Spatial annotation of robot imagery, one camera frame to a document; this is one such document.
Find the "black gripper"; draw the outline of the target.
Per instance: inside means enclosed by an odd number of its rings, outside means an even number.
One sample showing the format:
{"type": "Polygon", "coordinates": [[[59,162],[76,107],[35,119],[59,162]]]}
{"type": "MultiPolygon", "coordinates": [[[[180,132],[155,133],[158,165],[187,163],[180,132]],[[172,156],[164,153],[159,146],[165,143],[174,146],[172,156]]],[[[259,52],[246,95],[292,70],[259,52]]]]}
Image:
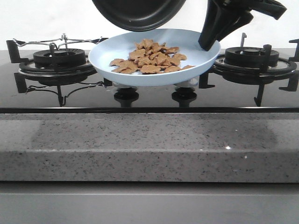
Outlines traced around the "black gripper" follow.
{"type": "Polygon", "coordinates": [[[216,41],[247,25],[253,19],[251,10],[278,20],[287,10],[275,0],[213,0],[208,2],[199,45],[209,51],[216,41]]]}

